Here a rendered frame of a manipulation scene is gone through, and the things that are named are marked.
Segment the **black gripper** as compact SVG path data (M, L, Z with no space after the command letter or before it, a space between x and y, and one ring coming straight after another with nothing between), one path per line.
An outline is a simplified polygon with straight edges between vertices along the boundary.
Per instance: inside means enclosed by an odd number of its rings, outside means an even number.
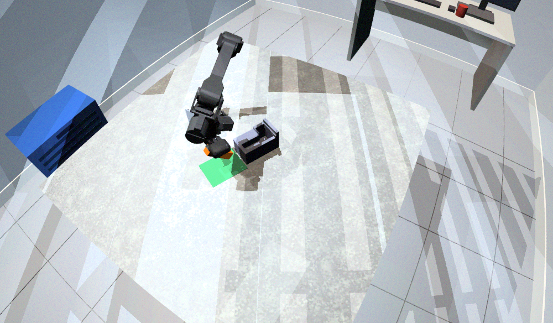
M217 136L217 132L216 132L217 124L218 123L216 120L210 123L209 129L207 131L205 141L204 141L204 143L206 144L207 150L209 150L209 152L215 159L231 151L230 144L225 139L221 139L220 136Z

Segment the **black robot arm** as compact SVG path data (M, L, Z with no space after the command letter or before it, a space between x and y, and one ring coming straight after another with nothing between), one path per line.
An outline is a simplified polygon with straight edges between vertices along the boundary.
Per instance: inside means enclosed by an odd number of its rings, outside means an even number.
M244 43L242 40L242 37L227 31L224 31L224 34L220 33L218 37L217 60L210 77L203 81L201 87L198 87L190 110L194 115L190 119L185 137L193 144L201 144L205 141L209 125L215 120L218 123L216 125L217 135L220 135L221 132L231 132L233 129L234 121L224 111L221 111L224 103L222 80L231 58L240 53ZM216 107L217 110L214 113Z

